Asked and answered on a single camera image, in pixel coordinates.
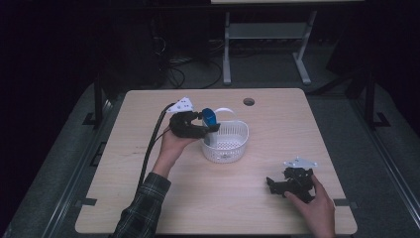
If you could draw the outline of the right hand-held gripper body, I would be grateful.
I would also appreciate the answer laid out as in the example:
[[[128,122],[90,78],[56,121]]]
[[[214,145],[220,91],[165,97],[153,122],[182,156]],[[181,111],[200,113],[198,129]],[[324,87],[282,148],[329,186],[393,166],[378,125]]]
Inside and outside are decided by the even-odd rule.
[[[283,172],[285,181],[279,186],[279,193],[285,196],[287,191],[296,195],[300,200],[309,203],[314,196],[310,190],[314,187],[312,181],[313,168],[317,167],[316,162],[296,157],[292,161],[284,162]]]

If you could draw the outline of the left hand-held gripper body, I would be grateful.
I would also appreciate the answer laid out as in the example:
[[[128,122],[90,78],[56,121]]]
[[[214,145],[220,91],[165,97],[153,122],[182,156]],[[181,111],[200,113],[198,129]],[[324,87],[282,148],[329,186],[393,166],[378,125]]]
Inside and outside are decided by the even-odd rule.
[[[188,97],[183,97],[173,105],[170,105],[165,110],[166,113],[171,113],[169,119],[169,128],[172,133],[179,138],[193,138],[201,139],[199,136],[199,129],[201,126],[193,124],[194,106]]]

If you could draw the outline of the white and blue shampoo bottle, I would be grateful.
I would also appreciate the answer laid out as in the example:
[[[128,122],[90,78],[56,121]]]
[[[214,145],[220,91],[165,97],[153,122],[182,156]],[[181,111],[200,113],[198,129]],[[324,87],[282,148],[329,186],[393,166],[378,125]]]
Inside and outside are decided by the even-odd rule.
[[[202,110],[203,113],[203,125],[214,125],[217,124],[216,113],[210,108],[204,108]],[[215,147],[217,143],[217,132],[209,133],[204,138],[204,143],[210,147]]]

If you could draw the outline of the white plastic basket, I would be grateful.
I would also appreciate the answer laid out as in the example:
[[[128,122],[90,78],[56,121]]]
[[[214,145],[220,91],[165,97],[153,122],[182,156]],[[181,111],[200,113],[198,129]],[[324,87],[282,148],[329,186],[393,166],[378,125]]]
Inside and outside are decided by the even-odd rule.
[[[210,147],[201,140],[201,150],[204,157],[213,163],[229,164],[239,160],[246,149],[249,139],[248,125],[237,119],[236,113],[230,108],[218,108],[213,110],[216,113],[229,112],[232,120],[219,120],[220,129],[217,132],[217,143],[215,147]]]

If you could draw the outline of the person's left hand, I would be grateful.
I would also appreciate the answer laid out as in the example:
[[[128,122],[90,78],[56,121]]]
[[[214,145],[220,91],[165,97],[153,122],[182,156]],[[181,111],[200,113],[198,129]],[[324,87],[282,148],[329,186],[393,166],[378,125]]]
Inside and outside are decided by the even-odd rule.
[[[170,128],[167,127],[162,135],[159,154],[152,172],[167,179],[183,150],[194,142],[195,139],[193,138],[179,138],[175,136]]]

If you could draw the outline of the person's right hand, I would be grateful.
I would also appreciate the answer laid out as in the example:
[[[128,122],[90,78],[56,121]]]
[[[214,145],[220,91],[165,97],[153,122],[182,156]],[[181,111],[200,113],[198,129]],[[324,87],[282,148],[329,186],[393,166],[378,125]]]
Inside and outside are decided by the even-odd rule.
[[[311,202],[305,203],[289,191],[285,193],[285,197],[303,216],[315,238],[336,238],[334,202],[316,176],[312,175],[311,179],[316,192]]]

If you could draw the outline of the grey tape strip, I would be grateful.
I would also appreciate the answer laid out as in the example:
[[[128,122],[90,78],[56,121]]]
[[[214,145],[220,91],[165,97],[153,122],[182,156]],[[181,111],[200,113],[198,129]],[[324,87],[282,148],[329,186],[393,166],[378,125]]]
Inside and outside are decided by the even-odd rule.
[[[83,206],[83,205],[88,205],[88,206],[95,206],[95,204],[96,204],[96,201],[97,201],[97,199],[95,199],[95,198],[83,198],[83,199],[78,199],[76,202],[75,202],[75,206],[77,206],[77,207],[81,207],[81,206]]]
[[[350,201],[346,198],[334,198],[335,206],[348,206],[351,209],[358,209],[359,205],[355,201]]]

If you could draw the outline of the black metal stand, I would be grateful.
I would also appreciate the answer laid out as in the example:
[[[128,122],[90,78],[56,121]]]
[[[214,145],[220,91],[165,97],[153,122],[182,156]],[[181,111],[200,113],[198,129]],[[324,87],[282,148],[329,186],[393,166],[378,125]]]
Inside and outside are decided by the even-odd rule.
[[[94,111],[86,114],[83,125],[93,126],[95,129],[99,128],[104,119],[104,109],[106,105],[106,97],[104,96],[102,79],[97,75],[93,83],[94,92]]]
[[[375,80],[370,68],[367,69],[365,79],[365,112],[364,119],[371,130],[377,127],[389,127],[390,123],[381,112],[374,111]]]

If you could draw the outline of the metal floor rail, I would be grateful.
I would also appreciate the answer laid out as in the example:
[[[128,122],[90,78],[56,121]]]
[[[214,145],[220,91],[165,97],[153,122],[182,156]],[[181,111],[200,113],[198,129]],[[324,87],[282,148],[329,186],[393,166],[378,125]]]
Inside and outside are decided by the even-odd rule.
[[[368,123],[368,120],[365,118],[364,109],[362,106],[356,100],[351,101],[351,106],[361,121],[363,127],[367,131],[367,134],[370,137],[374,147],[378,151],[379,156],[384,163],[385,170],[388,173],[392,183],[394,184],[394,187],[401,197],[404,205],[406,206],[407,211],[412,217],[417,228],[420,230],[420,201],[413,193],[412,189],[403,177],[400,169],[397,167],[393,157],[381,141],[375,126],[371,126]]]
[[[83,125],[87,113],[94,111],[94,102],[76,105],[53,146],[48,164],[49,181],[58,179],[58,198],[53,206],[42,238],[77,237],[75,221],[81,207],[78,199],[86,198],[96,168],[109,137],[108,119],[113,110],[106,99],[104,119],[99,128]]]

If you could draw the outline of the white desk with metal frame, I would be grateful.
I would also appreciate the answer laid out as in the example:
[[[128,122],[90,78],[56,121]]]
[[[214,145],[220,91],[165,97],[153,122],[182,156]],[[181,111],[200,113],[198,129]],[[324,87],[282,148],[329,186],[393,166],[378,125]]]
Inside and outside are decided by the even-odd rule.
[[[305,67],[303,57],[313,30],[318,10],[322,6],[355,4],[365,0],[210,0],[214,6],[221,7],[307,7],[309,15],[305,22],[278,23],[234,23],[231,10],[225,13],[223,79],[225,85],[232,84],[230,64],[230,43],[232,40],[299,40],[300,48],[292,54],[300,79],[304,85],[312,83]]]

